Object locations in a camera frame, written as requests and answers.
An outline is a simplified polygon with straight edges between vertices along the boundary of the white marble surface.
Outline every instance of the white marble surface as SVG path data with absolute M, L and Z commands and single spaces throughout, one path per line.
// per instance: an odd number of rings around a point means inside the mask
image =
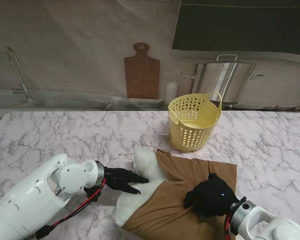
M 168 112 L 12 112 L 0 122 L 0 196 L 51 156 L 99 160 L 131 168 L 135 146 L 237 164 L 237 195 L 300 224 L 300 113 L 225 111 L 209 142 L 179 153 L 169 142 Z M 47 240 L 127 240 L 112 219 L 119 192 L 105 188 L 97 203 L 58 226 Z M 76 195 L 66 215 L 84 200 Z

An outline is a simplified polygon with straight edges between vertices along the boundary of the brown fabric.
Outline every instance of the brown fabric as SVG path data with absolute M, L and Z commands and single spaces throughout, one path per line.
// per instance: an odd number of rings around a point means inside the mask
M 156 158 L 170 181 L 164 181 L 123 228 L 144 240 L 225 240 L 226 216 L 210 217 L 199 223 L 191 209 L 184 209 L 183 204 L 186 193 L 208 179 L 209 169 L 235 191 L 237 166 L 175 157 L 169 152 L 157 152 Z M 234 240 L 235 236 L 231 234 L 230 238 Z

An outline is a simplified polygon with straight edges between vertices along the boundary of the red wire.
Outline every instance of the red wire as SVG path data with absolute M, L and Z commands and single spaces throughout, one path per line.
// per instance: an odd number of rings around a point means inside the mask
M 106 177 L 103 178 L 103 181 L 101 183 L 101 187 L 104 187 L 106 184 Z M 67 220 L 68 218 L 70 218 L 73 214 L 75 214 L 76 212 L 78 212 L 82 207 L 84 207 L 88 202 L 90 202 L 98 193 L 100 193 L 101 188 L 98 189 L 91 197 L 89 197 L 87 200 L 85 200 L 76 210 L 74 210 L 74 212 L 70 213 L 68 216 L 60 219 L 59 221 L 56 221 L 54 224 L 52 224 L 53 226 L 57 226 L 60 223 L 64 222 L 65 220 Z
M 225 232 L 226 232 L 226 240 L 230 240 L 230 236 L 229 236 L 229 230 L 228 230 L 228 227 L 229 227 L 229 221 L 230 221 L 230 218 L 231 218 L 231 215 L 229 213 L 228 215 L 228 218 L 226 219 L 226 222 L 225 222 Z

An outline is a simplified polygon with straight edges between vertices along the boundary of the backsplash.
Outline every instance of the backsplash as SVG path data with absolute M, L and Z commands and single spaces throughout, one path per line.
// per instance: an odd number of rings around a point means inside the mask
M 188 92 L 193 64 L 214 59 L 170 56 L 180 2 L 152 0 L 1 0 L 0 89 L 17 88 L 6 55 L 9 45 L 21 63 L 30 90 L 67 91 L 125 97 L 124 58 L 134 43 L 150 45 L 148 55 L 160 60 L 159 97 L 169 82 Z M 300 105 L 300 63 L 240 59 L 256 63 L 241 103 Z

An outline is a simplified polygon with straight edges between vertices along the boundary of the laundry basket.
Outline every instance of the laundry basket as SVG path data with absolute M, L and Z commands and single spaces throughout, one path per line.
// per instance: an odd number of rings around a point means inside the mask
M 212 94 L 220 98 L 218 107 L 209 100 Z M 184 152 L 201 149 L 219 120 L 221 108 L 222 98 L 216 91 L 174 99 L 168 106 L 171 143 Z

